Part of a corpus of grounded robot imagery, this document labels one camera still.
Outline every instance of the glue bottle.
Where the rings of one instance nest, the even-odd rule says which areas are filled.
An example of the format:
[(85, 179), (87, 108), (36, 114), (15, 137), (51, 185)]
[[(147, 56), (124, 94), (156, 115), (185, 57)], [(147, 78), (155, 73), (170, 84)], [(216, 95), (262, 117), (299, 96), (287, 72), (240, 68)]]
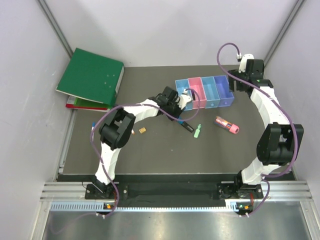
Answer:
[(214, 120), (214, 123), (228, 130), (230, 133), (237, 134), (239, 132), (239, 127), (237, 125), (224, 120), (222, 117), (217, 116)]

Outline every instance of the blue bin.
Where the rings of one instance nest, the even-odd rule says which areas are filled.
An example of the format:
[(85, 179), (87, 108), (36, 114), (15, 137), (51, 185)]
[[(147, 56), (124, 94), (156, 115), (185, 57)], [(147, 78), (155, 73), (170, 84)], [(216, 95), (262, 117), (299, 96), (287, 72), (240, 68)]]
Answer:
[(220, 97), (216, 82), (213, 76), (202, 77), (202, 85), (206, 97), (206, 109), (217, 108), (220, 103)]
[(229, 82), (227, 76), (214, 76), (216, 88), (220, 96), (219, 107), (229, 107), (233, 103), (235, 97), (229, 91)]
[[(181, 95), (185, 89), (190, 88), (188, 79), (175, 80), (175, 87), (176, 87), (176, 91), (178, 92), (178, 95)], [(189, 102), (185, 106), (184, 110), (185, 111), (192, 110), (192, 102)]]

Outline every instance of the wall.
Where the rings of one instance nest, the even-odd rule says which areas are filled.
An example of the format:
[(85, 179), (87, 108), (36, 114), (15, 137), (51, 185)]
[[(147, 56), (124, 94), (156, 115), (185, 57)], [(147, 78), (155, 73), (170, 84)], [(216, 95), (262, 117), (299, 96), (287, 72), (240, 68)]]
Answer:
[(55, 91), (69, 58), (35, 0), (0, 5), (0, 239), (25, 240), (70, 117)]
[(304, 127), (298, 159), (300, 179), (307, 180), (320, 211), (320, 1), (307, 0), (266, 68), (277, 97), (295, 123)]
[[(121, 60), (127, 67), (216, 65), (235, 42), (264, 58), (292, 0), (46, 0), (73, 50)], [(225, 49), (221, 62), (236, 64)]]

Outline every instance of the pink bin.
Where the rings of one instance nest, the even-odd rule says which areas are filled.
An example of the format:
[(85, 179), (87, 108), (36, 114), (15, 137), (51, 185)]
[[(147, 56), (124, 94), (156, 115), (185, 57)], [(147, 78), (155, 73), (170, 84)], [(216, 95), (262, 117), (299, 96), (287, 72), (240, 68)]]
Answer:
[[(189, 78), (189, 86), (191, 89), (195, 90), (200, 96), (200, 108), (203, 109), (206, 107), (207, 98), (204, 90), (204, 86), (201, 81), (201, 77)], [(195, 95), (195, 100), (192, 104), (192, 109), (197, 109), (199, 104), (198, 97)]]

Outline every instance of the small eraser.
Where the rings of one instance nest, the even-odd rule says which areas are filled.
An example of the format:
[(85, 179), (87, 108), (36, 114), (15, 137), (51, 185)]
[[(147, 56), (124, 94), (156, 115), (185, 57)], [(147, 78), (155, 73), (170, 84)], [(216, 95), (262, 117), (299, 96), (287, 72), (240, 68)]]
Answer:
[(230, 133), (237, 134), (239, 132), (239, 127), (235, 124), (232, 124), (229, 130)]
[(147, 131), (147, 129), (145, 127), (139, 129), (139, 132), (141, 134), (145, 133), (146, 131)]

